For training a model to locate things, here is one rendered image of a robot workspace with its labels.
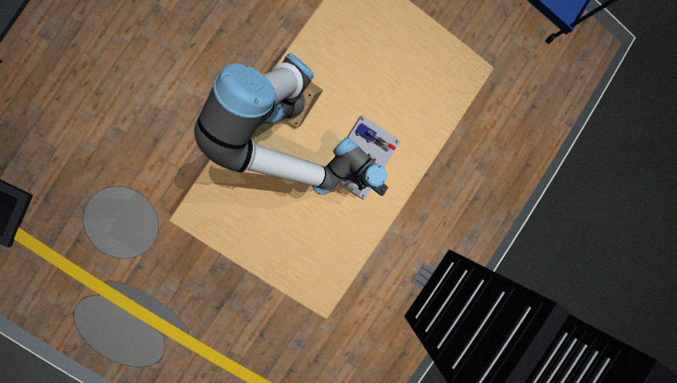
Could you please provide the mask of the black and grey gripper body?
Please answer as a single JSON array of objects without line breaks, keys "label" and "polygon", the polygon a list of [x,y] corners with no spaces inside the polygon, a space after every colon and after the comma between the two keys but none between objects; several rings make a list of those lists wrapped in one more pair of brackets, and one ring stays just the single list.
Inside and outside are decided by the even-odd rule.
[{"label": "black and grey gripper body", "polygon": [[[347,179],[349,179],[350,181],[353,180],[353,182],[356,183],[356,184],[358,184],[358,185],[360,184],[360,183],[358,182],[358,177],[357,177],[355,174],[353,174],[353,172],[350,174],[349,178],[347,178]],[[360,184],[360,185],[361,185],[361,184]],[[359,186],[360,186],[360,185],[359,185]],[[360,187],[362,187],[362,185],[361,185]]]}]

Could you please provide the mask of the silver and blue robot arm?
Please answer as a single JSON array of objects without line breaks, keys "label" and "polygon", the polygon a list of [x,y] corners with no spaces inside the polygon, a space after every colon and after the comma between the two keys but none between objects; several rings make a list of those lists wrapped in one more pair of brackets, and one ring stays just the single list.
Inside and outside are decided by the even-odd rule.
[{"label": "silver and blue robot arm", "polygon": [[242,64],[226,65],[196,120],[194,133],[200,150],[223,168],[312,185],[320,195],[332,191],[352,171],[363,188],[370,187],[384,196],[388,189],[384,184],[386,169],[350,137],[335,147],[335,157],[326,167],[254,144],[250,139],[262,122],[274,124],[303,111],[303,91],[314,73],[296,59],[289,53],[273,68],[275,72],[265,74]]}]

